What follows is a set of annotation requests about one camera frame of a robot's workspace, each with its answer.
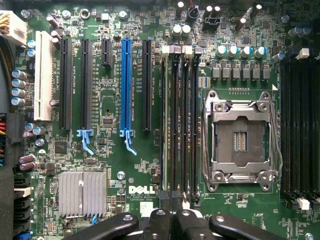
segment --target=motherboard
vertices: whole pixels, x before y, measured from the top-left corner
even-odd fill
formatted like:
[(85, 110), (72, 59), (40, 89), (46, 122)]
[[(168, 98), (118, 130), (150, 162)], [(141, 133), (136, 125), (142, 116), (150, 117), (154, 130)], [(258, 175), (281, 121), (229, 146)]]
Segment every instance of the motherboard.
[(16, 5), (14, 174), (30, 179), (32, 240), (173, 200), (320, 238), (320, 4), (246, 2)]

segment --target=silver heatsink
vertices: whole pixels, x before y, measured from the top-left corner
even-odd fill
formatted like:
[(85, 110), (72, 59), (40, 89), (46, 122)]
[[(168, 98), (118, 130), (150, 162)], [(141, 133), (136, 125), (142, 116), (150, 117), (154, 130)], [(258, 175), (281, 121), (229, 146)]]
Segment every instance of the silver heatsink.
[(93, 216), (107, 212), (106, 172), (59, 174), (59, 215)]

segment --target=blue pci express slot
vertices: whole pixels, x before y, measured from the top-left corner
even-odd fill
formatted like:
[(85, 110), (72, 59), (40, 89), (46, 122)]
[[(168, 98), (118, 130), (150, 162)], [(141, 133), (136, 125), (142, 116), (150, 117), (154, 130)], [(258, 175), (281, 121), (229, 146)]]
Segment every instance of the blue pci express slot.
[(125, 138), (126, 149), (137, 155), (137, 151), (131, 147), (134, 131), (131, 127), (131, 101), (132, 101), (132, 72), (131, 57), (132, 46), (130, 39), (122, 40), (122, 72), (121, 72), (121, 116), (120, 137)]

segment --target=cpu socket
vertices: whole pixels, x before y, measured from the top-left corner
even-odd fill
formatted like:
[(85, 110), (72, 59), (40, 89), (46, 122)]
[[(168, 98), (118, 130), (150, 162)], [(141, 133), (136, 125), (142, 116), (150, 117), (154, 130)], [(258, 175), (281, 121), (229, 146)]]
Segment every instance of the cpu socket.
[(210, 192), (220, 184), (260, 184), (268, 192), (276, 179), (277, 138), (272, 101), (264, 91), (258, 100), (206, 96), (202, 126), (202, 171)]

